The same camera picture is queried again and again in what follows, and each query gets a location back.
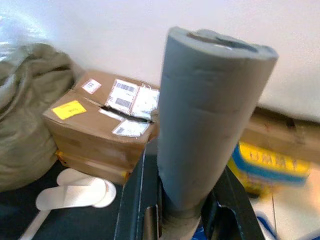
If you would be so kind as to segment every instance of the dark floor mat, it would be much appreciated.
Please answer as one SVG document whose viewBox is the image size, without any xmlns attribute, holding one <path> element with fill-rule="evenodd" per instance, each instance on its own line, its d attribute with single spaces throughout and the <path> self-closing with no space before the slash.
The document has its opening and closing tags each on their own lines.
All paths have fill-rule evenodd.
<svg viewBox="0 0 320 240">
<path fill-rule="evenodd" d="M 65 169 L 57 162 L 42 178 L 23 188 L 0 193 L 0 239 L 17 240 L 38 214 L 38 194 L 56 187 Z M 117 223 L 122 187 L 116 185 L 114 202 L 104 208 L 78 207 L 52 210 L 33 239 L 111 240 Z"/>
</svg>

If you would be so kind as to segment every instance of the olive green fabric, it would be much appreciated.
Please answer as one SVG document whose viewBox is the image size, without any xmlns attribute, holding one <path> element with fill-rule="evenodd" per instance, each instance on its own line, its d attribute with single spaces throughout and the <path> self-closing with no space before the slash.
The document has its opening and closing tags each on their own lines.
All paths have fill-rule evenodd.
<svg viewBox="0 0 320 240">
<path fill-rule="evenodd" d="M 0 61 L 0 192 L 25 186 L 55 163 L 42 113 L 73 84 L 71 60 L 46 44 Z"/>
</svg>

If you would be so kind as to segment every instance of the white floor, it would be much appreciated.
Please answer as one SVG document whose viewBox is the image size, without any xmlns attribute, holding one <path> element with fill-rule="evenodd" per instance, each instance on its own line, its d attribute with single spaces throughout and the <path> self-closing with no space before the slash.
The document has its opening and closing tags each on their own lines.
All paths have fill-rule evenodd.
<svg viewBox="0 0 320 240">
<path fill-rule="evenodd" d="M 320 235 L 320 167 L 314 165 L 306 184 L 284 186 L 268 198 L 251 200 L 281 240 L 311 240 Z M 263 230 L 265 238 L 273 238 Z"/>
</svg>

